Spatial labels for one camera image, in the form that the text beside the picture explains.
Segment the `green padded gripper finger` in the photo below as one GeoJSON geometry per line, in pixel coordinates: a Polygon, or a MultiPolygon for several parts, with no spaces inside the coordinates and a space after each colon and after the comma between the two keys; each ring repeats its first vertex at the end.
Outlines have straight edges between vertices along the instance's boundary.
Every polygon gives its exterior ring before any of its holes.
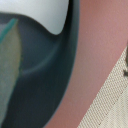
{"type": "Polygon", "coordinates": [[[14,90],[22,56],[18,20],[12,19],[0,33],[0,128],[14,90]]]}

